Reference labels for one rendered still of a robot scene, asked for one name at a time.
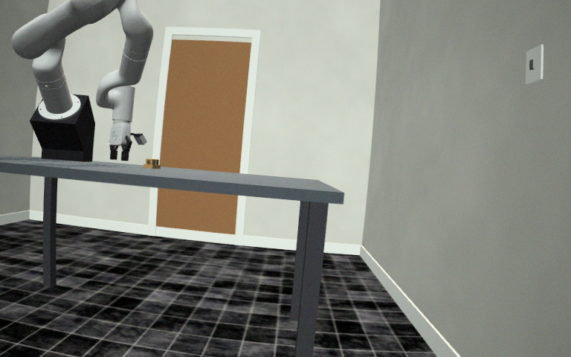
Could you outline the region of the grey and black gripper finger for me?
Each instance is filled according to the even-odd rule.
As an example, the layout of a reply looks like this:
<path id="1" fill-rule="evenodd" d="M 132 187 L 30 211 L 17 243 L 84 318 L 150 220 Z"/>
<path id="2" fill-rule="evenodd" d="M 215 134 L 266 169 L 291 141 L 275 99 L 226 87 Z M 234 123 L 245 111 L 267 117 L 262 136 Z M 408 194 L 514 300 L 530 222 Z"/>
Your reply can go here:
<path id="1" fill-rule="evenodd" d="M 111 150 L 110 159 L 111 160 L 117 160 L 117 148 L 119 146 L 111 146 L 111 145 L 109 145 L 109 146 L 110 146 L 110 150 Z"/>
<path id="2" fill-rule="evenodd" d="M 122 149 L 123 149 L 123 151 L 121 153 L 121 161 L 128 161 L 129 160 L 129 151 L 130 151 L 131 145 L 132 145 L 132 141 L 126 135 L 126 144 L 121 144 Z"/>

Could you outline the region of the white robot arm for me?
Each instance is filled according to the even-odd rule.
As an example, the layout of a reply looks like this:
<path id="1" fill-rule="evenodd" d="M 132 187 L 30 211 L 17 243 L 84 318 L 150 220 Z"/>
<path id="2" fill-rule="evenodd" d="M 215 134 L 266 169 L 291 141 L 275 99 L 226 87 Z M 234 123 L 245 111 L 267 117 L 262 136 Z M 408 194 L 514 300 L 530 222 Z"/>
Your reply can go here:
<path id="1" fill-rule="evenodd" d="M 65 120 L 81 107 L 80 99 L 70 94 L 62 67 L 66 37 L 100 21 L 116 8 L 126 34 L 123 56 L 120 69 L 100 81 L 96 104 L 112 109 L 112 120 L 132 122 L 133 85 L 141 80 L 153 38 L 153 27 L 137 0 L 67 0 L 14 33 L 13 50 L 20 57 L 33 59 L 33 73 L 43 99 L 38 110 L 44 119 Z"/>

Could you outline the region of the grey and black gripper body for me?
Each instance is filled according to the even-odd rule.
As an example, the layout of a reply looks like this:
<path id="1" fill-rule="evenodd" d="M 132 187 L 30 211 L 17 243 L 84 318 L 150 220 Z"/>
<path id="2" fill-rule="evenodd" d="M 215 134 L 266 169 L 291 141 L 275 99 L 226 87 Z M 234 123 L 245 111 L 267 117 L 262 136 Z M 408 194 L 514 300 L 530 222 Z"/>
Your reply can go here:
<path id="1" fill-rule="evenodd" d="M 115 123 L 116 122 L 116 123 Z M 131 139 L 131 123 L 123 121 L 113 121 L 109 144 L 119 146 L 126 144 L 126 135 Z"/>

